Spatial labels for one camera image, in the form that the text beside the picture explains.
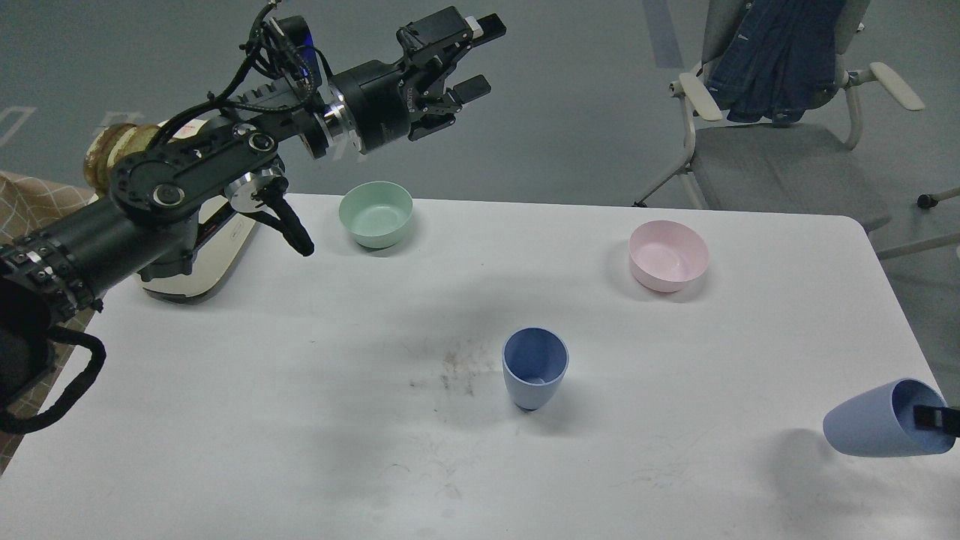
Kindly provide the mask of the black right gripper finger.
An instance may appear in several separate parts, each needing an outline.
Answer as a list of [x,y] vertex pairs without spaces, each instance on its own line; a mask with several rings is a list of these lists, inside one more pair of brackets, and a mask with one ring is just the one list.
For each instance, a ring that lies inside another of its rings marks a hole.
[[918,430],[936,431],[947,437],[960,435],[960,411],[947,406],[929,406],[917,404],[913,407],[913,418]]

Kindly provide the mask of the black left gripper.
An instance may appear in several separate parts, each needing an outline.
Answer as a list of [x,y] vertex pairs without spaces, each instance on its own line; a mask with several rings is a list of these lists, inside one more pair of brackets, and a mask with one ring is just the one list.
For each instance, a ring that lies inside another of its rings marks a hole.
[[403,55],[391,64],[371,59],[330,78],[331,105],[343,132],[367,155],[407,138],[421,140],[451,127],[468,103],[491,93],[486,76],[471,76],[449,88],[467,46],[506,35],[495,14],[464,16],[456,7],[436,11],[397,30]]

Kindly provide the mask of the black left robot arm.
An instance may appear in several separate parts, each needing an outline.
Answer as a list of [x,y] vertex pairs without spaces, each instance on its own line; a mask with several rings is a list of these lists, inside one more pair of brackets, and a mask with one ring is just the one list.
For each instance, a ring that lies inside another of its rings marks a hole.
[[102,311],[107,290],[192,272],[197,252],[234,215],[277,230],[302,256],[314,244],[285,200],[279,146],[298,137],[312,158],[339,140],[363,155],[421,140],[489,95],[482,75],[446,85],[471,50],[506,34],[500,17],[450,6],[409,22],[401,57],[332,73],[300,16],[254,17],[229,85],[163,125],[120,124],[83,165],[98,199],[2,247],[2,431],[48,428],[90,389],[105,345],[66,323]]

